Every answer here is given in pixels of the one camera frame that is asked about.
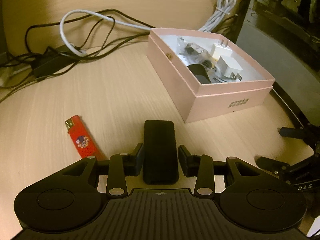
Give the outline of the black remote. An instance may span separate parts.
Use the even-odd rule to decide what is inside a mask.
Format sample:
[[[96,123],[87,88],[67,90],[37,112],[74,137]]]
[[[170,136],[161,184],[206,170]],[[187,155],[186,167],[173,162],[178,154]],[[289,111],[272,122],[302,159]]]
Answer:
[[[172,121],[144,123],[143,180],[149,185],[172,185],[179,179],[175,128]]]

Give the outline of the red lighter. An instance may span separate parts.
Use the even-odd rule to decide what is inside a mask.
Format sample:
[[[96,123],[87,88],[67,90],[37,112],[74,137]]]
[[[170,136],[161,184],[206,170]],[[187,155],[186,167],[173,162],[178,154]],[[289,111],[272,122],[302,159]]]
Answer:
[[[67,119],[65,125],[81,158],[94,156],[98,161],[106,160],[79,115]]]

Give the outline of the black rounded case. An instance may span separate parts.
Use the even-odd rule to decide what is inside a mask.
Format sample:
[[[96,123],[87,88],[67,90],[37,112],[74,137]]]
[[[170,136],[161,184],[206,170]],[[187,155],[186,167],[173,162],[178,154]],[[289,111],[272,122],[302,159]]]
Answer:
[[[200,84],[211,84],[212,82],[209,79],[209,76],[201,64],[190,64],[187,66],[192,74],[196,77]]]

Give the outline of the white charger cube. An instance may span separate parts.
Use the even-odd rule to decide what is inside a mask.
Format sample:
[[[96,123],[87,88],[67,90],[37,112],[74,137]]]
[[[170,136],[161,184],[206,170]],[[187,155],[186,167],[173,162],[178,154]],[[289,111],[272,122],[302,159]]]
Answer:
[[[216,67],[220,71],[222,78],[227,80],[242,80],[241,72],[243,68],[236,61],[236,59],[232,58],[231,56],[220,56]]]
[[[228,46],[228,40],[222,39],[215,42],[210,54],[214,60],[218,60],[220,56],[231,56],[232,50]]]

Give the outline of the pink cardboard box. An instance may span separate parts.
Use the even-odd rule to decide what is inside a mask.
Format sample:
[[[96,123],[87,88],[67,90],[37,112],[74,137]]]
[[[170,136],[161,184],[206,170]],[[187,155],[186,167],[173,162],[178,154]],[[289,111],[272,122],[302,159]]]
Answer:
[[[206,50],[226,42],[231,57],[242,67],[241,80],[202,84],[178,53],[178,39],[184,38]],[[152,29],[147,56],[185,122],[194,122],[239,111],[263,103],[275,82],[255,59],[228,38],[214,33],[185,29]]]

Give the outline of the computer case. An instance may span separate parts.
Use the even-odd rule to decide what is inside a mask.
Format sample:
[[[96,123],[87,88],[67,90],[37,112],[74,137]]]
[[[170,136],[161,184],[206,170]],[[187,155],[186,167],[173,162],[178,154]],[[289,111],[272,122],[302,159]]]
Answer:
[[[319,126],[319,0],[243,0],[235,39],[298,122]]]

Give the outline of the black power adapter brick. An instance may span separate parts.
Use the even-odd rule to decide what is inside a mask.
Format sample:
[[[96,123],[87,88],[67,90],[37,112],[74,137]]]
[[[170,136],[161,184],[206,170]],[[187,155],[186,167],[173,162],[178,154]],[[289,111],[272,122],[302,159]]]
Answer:
[[[70,64],[76,62],[75,59],[57,54],[48,49],[42,57],[35,59],[31,63],[33,76],[43,77],[46,75],[54,74],[55,72],[67,67]]]

